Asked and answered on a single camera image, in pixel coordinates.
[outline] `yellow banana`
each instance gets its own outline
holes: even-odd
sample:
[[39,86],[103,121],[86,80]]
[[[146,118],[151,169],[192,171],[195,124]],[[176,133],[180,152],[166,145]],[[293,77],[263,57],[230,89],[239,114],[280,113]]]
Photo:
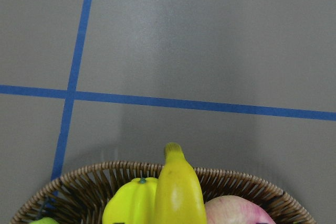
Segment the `yellow banana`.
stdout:
[[168,143],[159,175],[153,224],[206,224],[200,182],[180,145]]
[[102,224],[150,224],[153,221],[157,178],[134,178],[107,203]]

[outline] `woven basket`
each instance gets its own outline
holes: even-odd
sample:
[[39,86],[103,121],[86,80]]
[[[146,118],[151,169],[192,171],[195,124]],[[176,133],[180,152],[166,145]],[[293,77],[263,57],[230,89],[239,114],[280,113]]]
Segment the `woven basket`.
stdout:
[[[15,213],[12,224],[49,216],[60,224],[101,224],[108,200],[135,177],[158,177],[160,164],[114,161],[84,166],[54,179]],[[194,168],[204,201],[237,195],[264,208],[277,224],[316,221],[288,193],[264,179],[231,170]]]

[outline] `apple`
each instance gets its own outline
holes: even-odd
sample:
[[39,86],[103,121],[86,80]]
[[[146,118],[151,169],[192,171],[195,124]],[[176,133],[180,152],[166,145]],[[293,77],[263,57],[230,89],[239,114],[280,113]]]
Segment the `apple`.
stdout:
[[233,195],[206,202],[205,211],[208,224],[276,224],[261,207]]

